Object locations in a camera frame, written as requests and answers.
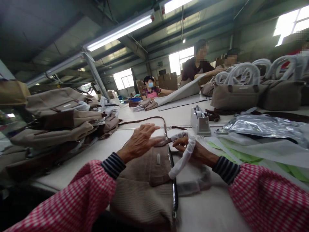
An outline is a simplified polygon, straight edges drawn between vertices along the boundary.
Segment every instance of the forearm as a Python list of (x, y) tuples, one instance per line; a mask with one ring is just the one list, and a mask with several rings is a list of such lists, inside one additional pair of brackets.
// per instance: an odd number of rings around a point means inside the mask
[(254, 231), (309, 230), (309, 195), (284, 177), (225, 157), (212, 170), (230, 185), (234, 205)]
[(161, 90), (161, 93), (163, 94), (171, 94), (172, 92), (174, 92), (175, 90), (165, 90), (165, 89), (162, 89)]
[(84, 165), (71, 183), (7, 231), (91, 231), (112, 200), (125, 164), (115, 153)]

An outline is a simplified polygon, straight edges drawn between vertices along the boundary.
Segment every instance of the black hair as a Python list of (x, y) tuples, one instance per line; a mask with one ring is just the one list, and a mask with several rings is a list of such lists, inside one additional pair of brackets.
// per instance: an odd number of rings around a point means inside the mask
[(202, 47), (206, 47), (206, 45), (208, 45), (208, 41), (205, 40), (205, 39), (201, 39), (199, 40), (198, 42), (196, 42), (194, 44), (194, 56), (197, 55), (197, 53), (199, 52), (199, 50), (202, 48)]
[(146, 82), (148, 82), (149, 80), (155, 81), (155, 78), (153, 76), (146, 76), (144, 78), (144, 85), (146, 85)]
[(232, 48), (226, 52), (225, 58), (231, 56), (231, 55), (239, 55), (239, 49), (238, 48)]

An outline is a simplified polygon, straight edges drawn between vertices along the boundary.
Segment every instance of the black shirt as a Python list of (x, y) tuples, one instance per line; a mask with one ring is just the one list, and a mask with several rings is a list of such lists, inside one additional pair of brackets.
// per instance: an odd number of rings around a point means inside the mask
[(194, 76), (198, 74), (201, 69), (203, 69), (203, 73), (215, 70), (215, 68), (212, 67), (208, 61), (200, 61), (200, 66), (197, 68), (195, 66), (195, 57), (193, 57), (185, 62), (183, 68), (183, 76), (181, 77), (181, 79), (183, 81), (186, 81), (188, 80), (188, 78), (190, 78), (193, 81)]

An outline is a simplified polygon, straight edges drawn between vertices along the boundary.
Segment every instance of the window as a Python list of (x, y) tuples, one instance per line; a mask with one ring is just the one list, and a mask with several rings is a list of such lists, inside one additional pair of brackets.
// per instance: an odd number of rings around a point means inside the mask
[(183, 70), (183, 63), (194, 56), (194, 47), (173, 53), (169, 55), (171, 73), (176, 72), (177, 75), (181, 74)]
[(90, 94), (91, 96), (95, 96), (97, 93), (94, 91), (93, 87), (91, 86), (91, 83), (82, 85), (80, 87), (80, 90)]
[(284, 37), (309, 28), (309, 6), (295, 10), (278, 18), (274, 36), (281, 35), (276, 46), (280, 46)]
[(115, 73), (113, 76), (118, 90), (134, 86), (134, 80), (131, 69)]

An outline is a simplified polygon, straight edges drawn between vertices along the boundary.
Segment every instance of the wrinkled hand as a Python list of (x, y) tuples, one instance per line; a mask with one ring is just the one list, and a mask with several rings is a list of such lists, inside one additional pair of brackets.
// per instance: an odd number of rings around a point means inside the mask
[(150, 138), (150, 136), (158, 129), (160, 129), (159, 126), (150, 123), (143, 124), (140, 128), (136, 128), (128, 142), (117, 152), (117, 155), (124, 163), (142, 156), (149, 151), (150, 148), (162, 141), (161, 138)]
[[(184, 152), (186, 150), (185, 146), (187, 146), (188, 143), (188, 137), (179, 138), (173, 143), (173, 147), (175, 147), (181, 152)], [(219, 156), (211, 153), (206, 148), (204, 148), (198, 141), (195, 141), (195, 147), (191, 158), (199, 163), (205, 164), (213, 168), (218, 162)]]

